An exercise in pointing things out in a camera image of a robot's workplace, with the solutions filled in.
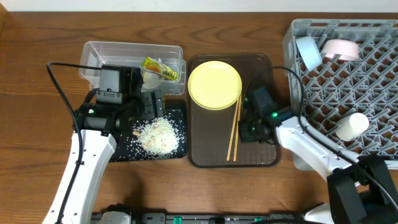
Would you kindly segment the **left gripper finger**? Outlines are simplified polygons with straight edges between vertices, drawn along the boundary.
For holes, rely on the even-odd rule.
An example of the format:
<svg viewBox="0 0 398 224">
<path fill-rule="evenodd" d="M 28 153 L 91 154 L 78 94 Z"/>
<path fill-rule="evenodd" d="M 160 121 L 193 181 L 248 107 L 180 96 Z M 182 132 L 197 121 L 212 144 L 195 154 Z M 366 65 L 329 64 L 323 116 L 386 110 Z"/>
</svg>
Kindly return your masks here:
<svg viewBox="0 0 398 224">
<path fill-rule="evenodd" d="M 144 112 L 142 114 L 142 119 L 154 119 L 155 109 L 153 103 L 153 97 L 151 92 L 142 92 L 141 100 L 144 104 Z"/>
<path fill-rule="evenodd" d="M 161 90 L 154 90 L 154 104 L 155 104 L 155 113 L 157 118 L 161 118 L 165 114 L 165 103 Z"/>
</svg>

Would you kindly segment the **white cup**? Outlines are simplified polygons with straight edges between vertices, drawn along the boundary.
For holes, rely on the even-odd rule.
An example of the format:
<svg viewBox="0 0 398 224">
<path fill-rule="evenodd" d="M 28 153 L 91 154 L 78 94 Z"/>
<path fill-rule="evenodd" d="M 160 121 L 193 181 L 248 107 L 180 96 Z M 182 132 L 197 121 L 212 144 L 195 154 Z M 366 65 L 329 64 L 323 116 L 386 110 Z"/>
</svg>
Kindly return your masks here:
<svg viewBox="0 0 398 224">
<path fill-rule="evenodd" d="M 368 129 L 369 120 L 362 113 L 353 113 L 341 118 L 336 125 L 336 136 L 342 141 L 352 141 Z"/>
</svg>

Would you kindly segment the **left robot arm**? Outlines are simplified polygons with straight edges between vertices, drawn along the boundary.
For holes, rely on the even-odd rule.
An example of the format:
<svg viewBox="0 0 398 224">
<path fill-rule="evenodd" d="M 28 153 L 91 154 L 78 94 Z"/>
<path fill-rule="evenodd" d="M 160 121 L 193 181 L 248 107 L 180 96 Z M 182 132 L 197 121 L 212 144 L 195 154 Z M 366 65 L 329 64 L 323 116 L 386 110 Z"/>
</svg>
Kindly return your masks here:
<svg viewBox="0 0 398 224">
<path fill-rule="evenodd" d="M 68 162 L 44 223 L 89 223 L 105 168 L 122 133 L 138 121 L 164 115 L 159 90 L 143 92 L 143 69 L 102 65 L 99 88 L 88 92 L 74 110 L 46 64 L 49 77 L 64 101 L 73 123 Z"/>
</svg>

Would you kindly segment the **pile of rice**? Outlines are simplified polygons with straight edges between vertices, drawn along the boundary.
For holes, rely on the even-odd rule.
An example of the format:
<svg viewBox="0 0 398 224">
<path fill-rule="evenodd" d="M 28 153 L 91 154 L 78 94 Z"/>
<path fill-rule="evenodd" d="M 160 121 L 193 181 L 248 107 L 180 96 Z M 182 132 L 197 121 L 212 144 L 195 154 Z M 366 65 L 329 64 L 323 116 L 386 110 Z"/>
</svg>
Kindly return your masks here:
<svg viewBox="0 0 398 224">
<path fill-rule="evenodd" d="M 126 137 L 130 160 L 176 159 L 186 155 L 184 114 L 170 110 L 161 118 L 136 121 Z"/>
</svg>

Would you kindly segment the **light blue bowl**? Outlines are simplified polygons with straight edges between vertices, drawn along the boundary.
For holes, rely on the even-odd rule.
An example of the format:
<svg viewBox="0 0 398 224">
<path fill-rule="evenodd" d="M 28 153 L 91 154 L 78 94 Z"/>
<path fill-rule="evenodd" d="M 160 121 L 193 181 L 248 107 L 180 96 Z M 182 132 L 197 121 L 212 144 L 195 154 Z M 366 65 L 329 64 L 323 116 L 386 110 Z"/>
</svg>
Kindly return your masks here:
<svg viewBox="0 0 398 224">
<path fill-rule="evenodd" d="M 309 72 L 322 64 L 320 51 L 311 36 L 296 39 L 296 45 L 301 58 Z"/>
</svg>

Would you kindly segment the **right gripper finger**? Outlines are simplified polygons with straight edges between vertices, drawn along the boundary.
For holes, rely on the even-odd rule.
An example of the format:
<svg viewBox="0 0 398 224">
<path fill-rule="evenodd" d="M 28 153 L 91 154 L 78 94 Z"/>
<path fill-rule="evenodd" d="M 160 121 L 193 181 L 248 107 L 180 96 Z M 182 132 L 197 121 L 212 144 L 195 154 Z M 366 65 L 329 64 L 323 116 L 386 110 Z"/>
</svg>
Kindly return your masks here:
<svg viewBox="0 0 398 224">
<path fill-rule="evenodd" d="M 259 143 L 274 144 L 274 136 L 270 127 L 266 124 L 257 124 L 255 126 L 255 132 L 258 137 Z"/>
<path fill-rule="evenodd" d="M 238 123 L 238 132 L 241 142 L 253 142 L 252 124 L 250 120 L 241 120 Z"/>
</svg>

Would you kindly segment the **pink bowl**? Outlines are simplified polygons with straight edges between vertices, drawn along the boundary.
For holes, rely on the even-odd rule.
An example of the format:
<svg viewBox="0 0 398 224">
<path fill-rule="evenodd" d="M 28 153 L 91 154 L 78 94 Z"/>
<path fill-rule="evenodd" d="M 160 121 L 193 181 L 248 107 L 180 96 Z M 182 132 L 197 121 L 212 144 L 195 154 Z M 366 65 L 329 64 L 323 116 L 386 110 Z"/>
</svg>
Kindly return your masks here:
<svg viewBox="0 0 398 224">
<path fill-rule="evenodd" d="M 339 60 L 352 61 L 359 59 L 359 47 L 355 42 L 341 39 L 328 40 L 321 51 L 327 58 L 340 55 Z"/>
</svg>

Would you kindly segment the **wooden chopstick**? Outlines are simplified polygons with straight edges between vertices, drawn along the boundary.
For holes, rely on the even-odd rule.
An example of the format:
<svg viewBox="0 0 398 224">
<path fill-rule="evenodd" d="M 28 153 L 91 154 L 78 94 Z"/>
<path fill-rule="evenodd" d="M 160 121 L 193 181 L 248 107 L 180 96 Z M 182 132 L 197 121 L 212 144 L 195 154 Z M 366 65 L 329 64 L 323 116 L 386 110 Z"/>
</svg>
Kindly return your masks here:
<svg viewBox="0 0 398 224">
<path fill-rule="evenodd" d="M 227 156 L 226 156 L 227 161 L 229 161 L 230 155 L 231 155 L 231 148 L 232 148 L 233 138 L 234 138 L 234 129 L 235 129 L 235 125 L 236 125 L 236 117 L 237 117 L 237 113 L 239 110 L 240 100 L 241 100 L 241 95 L 238 97 L 236 106 L 235 106 L 235 111 L 234 111 L 234 116 L 233 116 L 233 124 L 232 124 L 231 134 L 230 134 L 230 138 L 229 138 L 228 152 L 227 152 Z"/>
<path fill-rule="evenodd" d="M 236 103 L 236 111 L 235 111 L 235 126 L 234 126 L 234 151 L 233 151 L 233 162 L 237 160 L 237 150 L 238 150 L 238 140 L 239 140 L 239 121 L 241 116 L 241 102 L 242 102 L 242 95 L 239 96 L 239 99 Z"/>
</svg>

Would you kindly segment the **green snack wrapper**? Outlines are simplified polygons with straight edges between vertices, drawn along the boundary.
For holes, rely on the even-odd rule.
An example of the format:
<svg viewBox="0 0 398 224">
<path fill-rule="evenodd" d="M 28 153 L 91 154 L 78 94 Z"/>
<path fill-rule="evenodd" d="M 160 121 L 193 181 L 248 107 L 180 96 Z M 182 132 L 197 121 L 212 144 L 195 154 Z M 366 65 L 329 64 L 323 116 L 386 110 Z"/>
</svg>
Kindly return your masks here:
<svg viewBox="0 0 398 224">
<path fill-rule="evenodd" d="M 144 59 L 141 63 L 141 68 L 168 80 L 176 80 L 178 78 L 178 73 L 176 71 L 150 57 Z"/>
</svg>

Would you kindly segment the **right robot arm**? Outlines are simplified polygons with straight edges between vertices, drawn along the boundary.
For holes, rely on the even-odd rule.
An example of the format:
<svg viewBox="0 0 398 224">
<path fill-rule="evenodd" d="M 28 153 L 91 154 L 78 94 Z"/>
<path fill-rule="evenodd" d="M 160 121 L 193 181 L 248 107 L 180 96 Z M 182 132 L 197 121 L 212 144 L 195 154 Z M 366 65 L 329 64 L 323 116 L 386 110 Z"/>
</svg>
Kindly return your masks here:
<svg viewBox="0 0 398 224">
<path fill-rule="evenodd" d="M 248 112 L 239 122 L 242 142 L 266 142 L 292 151 L 327 183 L 328 204 L 281 223 L 397 223 L 397 190 L 387 164 L 378 156 L 360 157 L 313 128 L 303 116 L 278 110 L 266 88 L 242 100 Z"/>
</svg>

